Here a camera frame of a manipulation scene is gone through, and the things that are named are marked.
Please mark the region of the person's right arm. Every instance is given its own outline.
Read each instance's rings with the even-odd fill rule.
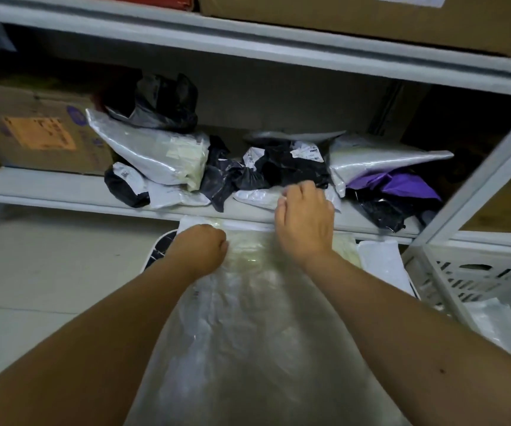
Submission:
[[[312,182],[275,212],[283,249],[337,310],[415,426],[511,425],[511,355],[332,250],[334,209]]]

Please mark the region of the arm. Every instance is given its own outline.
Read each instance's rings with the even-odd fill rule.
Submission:
[[[511,425],[511,355],[342,259],[331,248],[333,217],[312,182],[292,185],[275,213],[279,242],[337,310],[408,420]]]
[[[165,258],[0,374],[0,426],[120,426],[185,289],[224,260],[226,235],[197,225]]]

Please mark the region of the orange sticker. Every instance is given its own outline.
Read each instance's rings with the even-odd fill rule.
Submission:
[[[76,150],[72,136],[59,118],[3,118],[5,124],[23,148],[38,150]]]

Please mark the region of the floor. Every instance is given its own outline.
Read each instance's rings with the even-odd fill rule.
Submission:
[[[0,205],[0,372],[132,279],[177,222]]]

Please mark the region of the purple package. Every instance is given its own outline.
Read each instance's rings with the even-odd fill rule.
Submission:
[[[435,190],[427,185],[420,176],[404,169],[365,175],[353,180],[348,187],[354,190],[361,190],[363,188],[373,190],[380,184],[382,185],[379,188],[381,193],[391,194],[392,196],[437,199],[441,201]]]

